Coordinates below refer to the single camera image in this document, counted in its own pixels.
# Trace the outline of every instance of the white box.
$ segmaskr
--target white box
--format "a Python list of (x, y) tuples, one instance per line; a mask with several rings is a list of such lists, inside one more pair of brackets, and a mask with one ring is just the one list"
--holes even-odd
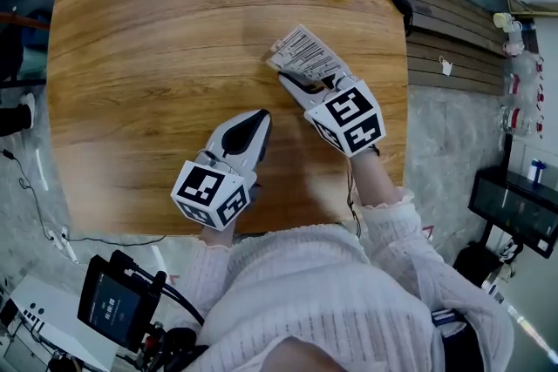
[(243, 177), (193, 161), (184, 163), (171, 198), (186, 217), (219, 231), (250, 202)]
[(385, 137), (377, 100), (364, 81), (304, 113), (320, 136), (351, 157)]

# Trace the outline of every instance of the wood grain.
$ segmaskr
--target wood grain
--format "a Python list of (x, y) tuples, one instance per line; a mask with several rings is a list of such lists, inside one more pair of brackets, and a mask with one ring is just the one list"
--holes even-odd
[(446, 10), (453, 11), (463, 17), (467, 17), (472, 21), (485, 25), (486, 27), (494, 27), (492, 13), (479, 7), (476, 3), (469, 0), (424, 0), (432, 5), (438, 5)]
[(473, 31), (460, 28), (458, 25), (450, 24), (444, 20), (430, 17), (422, 13), (414, 13), (412, 27), (415, 30), (425, 30), (428, 32), (433, 31), (438, 35), (448, 36), (458, 41), (467, 42), (500, 56), (504, 56), (505, 54), (501, 45), (496, 44), (494, 41), (487, 39), (486, 37), (478, 35)]
[(482, 64), (491, 65), (498, 73), (502, 72), (506, 65), (506, 59), (503, 56), (474, 48), (462, 42), (451, 41), (447, 38), (414, 32), (407, 36), (406, 40), (407, 44), (418, 44), (423, 47), (429, 47), (435, 52), (450, 51), (452, 54), (464, 57), (464, 59), (472, 63), (480, 62)]
[(427, 45), (411, 44), (410, 42), (407, 42), (407, 56), (429, 59), (438, 63), (439, 57), (441, 56), (446, 61), (451, 62), (453, 66), (473, 69), (486, 74), (494, 75), (498, 78), (502, 78), (506, 62), (505, 59), (501, 59), (501, 65), (500, 67), (497, 67), (495, 65), (487, 64), (483, 61), (473, 59), (472, 57), (466, 57), (460, 55), (459, 53), (454, 53), (453, 51), (438, 50)]
[(492, 85), (475, 81), (473, 79), (446, 76), (442, 73), (409, 70), (409, 84), (429, 85), (431, 87), (442, 87), (445, 89), (456, 89), (485, 93), (486, 95), (501, 96), (504, 88), (501, 85)]
[[(409, 70), (428, 71), (430, 73), (442, 72), (442, 64), (439, 61), (432, 61), (431, 59), (409, 56), (407, 58), (407, 65), (409, 67)], [(454, 78), (473, 79), (475, 81), (480, 81), (481, 83), (492, 85), (504, 84), (504, 77), (502, 76), (502, 74), (500, 74), (499, 76), (495, 76), (489, 73), (485, 73), (484, 71), (469, 69), (457, 64), (453, 65), (451, 76)]]
[(262, 55), (304, 24), (381, 104), (379, 147), (405, 164), (407, 73), (390, 0), (56, 0), (48, 62), (52, 143), (74, 226), (188, 234), (170, 191), (185, 160), (237, 113), (272, 112), (262, 195), (239, 220), (262, 232), (349, 219), (344, 157), (323, 142)]
[(429, 3), (423, 2), (421, 0), (409, 1), (411, 2), (412, 10), (417, 13), (424, 14), (429, 17), (434, 17), (444, 22), (448, 22), (449, 24), (457, 25), (464, 30), (471, 31), (481, 37), (485, 37), (498, 46), (502, 46), (504, 42), (506, 42), (505, 38), (496, 32), (498, 29), (493, 24), (490, 28), (487, 28), (485, 25), (475, 23), (468, 17), (462, 17), (459, 14), (454, 13), (453, 11), (444, 10), (443, 8), (440, 8), (436, 5), (430, 5)]

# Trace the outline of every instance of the paper tag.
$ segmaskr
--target paper tag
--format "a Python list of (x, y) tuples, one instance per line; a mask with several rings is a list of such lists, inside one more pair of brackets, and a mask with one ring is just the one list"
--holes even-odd
[(447, 62), (443, 56), (439, 57), (439, 62), (442, 64), (442, 73), (446, 76), (450, 76), (452, 74), (453, 64)]
[(278, 39), (271, 51), (275, 54), (267, 63), (274, 70), (300, 75), (311, 81), (342, 73), (352, 74), (338, 55), (302, 25), (285, 38)]

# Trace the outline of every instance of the gray floor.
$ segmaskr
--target gray floor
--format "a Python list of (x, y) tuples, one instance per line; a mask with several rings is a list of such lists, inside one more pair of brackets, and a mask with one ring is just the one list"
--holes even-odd
[[(58, 232), (63, 226), (71, 227), (71, 222), (51, 154), (44, 91), (34, 92), (34, 128), (1, 138), (0, 149), (8, 149), (20, 159), (36, 191), (47, 231), (54, 228)], [(2, 107), (17, 104), (20, 94), (17, 89), (1, 91)], [(434, 225), (433, 245), (450, 262), (482, 230), (482, 220), (466, 206), (476, 170), (500, 162), (500, 135), (495, 131), (498, 107), (495, 97), (427, 87), (409, 89), (405, 184), (416, 194), (424, 226)], [(26, 274), (33, 274), (78, 294), (89, 259), (94, 254), (109, 257), (115, 247), (95, 241), (72, 242), (79, 264), (72, 263), (43, 236), (31, 190), (19, 185), (17, 163), (0, 157), (0, 172), (0, 279), (4, 277), (4, 285), (12, 289)], [(71, 233), (73, 238), (82, 236)], [(152, 237), (105, 239), (130, 243)], [(179, 272), (187, 244), (187, 237), (168, 237), (158, 244), (170, 274)], [(152, 247), (125, 251), (147, 269), (157, 268)]]

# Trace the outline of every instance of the sleeve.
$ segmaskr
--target sleeve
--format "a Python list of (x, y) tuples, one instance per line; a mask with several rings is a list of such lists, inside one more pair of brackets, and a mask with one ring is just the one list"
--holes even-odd
[[(413, 195), (398, 188), (399, 203), (358, 206), (368, 227), (372, 263), (433, 310), (459, 310), (479, 338), (486, 370), (504, 371), (514, 346), (506, 311), (488, 294), (445, 264), (422, 234)], [(355, 203), (360, 204), (358, 197)]]
[[(184, 268), (175, 288), (200, 312), (205, 319), (209, 310), (222, 297), (228, 275), (230, 248), (222, 245), (209, 247), (193, 238), (184, 259)], [(196, 332), (200, 324), (184, 308), (172, 305), (165, 317), (165, 328), (188, 327)]]

